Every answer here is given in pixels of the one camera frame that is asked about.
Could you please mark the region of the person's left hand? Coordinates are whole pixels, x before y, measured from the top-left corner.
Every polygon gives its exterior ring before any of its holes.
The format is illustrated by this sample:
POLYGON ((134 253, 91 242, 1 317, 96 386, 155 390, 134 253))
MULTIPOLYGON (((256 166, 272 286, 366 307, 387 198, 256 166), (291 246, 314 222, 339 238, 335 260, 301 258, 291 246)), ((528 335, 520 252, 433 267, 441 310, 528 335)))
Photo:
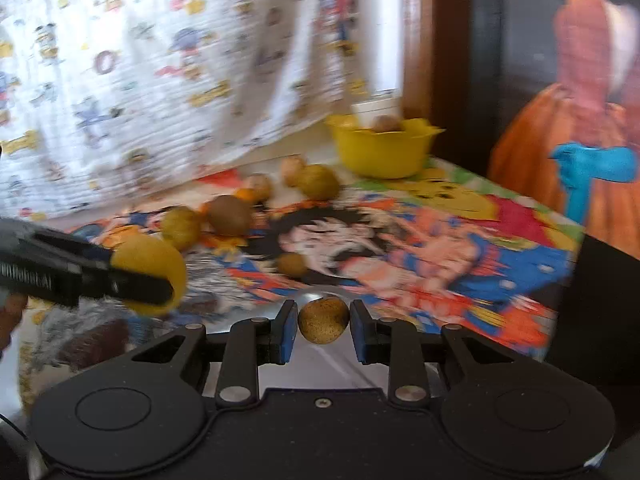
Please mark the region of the person's left hand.
POLYGON ((0 310, 0 351, 9 347, 12 333, 20 325, 23 313, 28 304, 28 297, 17 292, 10 292, 0 310))

